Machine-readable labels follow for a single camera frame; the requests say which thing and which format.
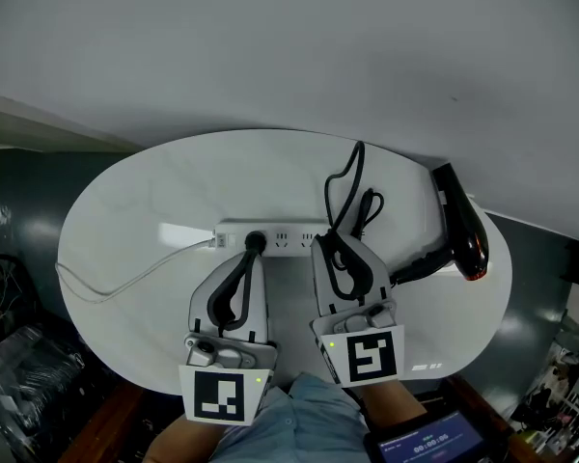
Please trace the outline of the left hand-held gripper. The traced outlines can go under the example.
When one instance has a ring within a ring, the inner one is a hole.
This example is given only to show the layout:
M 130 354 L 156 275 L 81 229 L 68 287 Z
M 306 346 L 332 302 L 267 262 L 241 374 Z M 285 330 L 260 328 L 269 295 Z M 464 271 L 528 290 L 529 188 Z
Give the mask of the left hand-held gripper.
M 262 258 L 247 252 L 222 262 L 194 291 L 189 328 L 201 334 L 187 335 L 179 366 L 188 420 L 250 425 L 260 412 L 277 360 L 275 346 L 257 343 L 268 342 L 265 292 Z

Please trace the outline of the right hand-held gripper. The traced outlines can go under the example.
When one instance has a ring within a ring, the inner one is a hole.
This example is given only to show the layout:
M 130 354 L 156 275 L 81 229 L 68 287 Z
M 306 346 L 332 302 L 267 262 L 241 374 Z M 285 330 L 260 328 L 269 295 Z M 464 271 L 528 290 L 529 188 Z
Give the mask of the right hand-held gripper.
M 333 381 L 354 388 L 399 380 L 404 327 L 395 321 L 395 302 L 386 300 L 391 297 L 386 264 L 362 241 L 337 232 L 317 235 L 311 258 L 321 316 L 311 329 Z M 386 301 L 352 309 L 380 300 Z

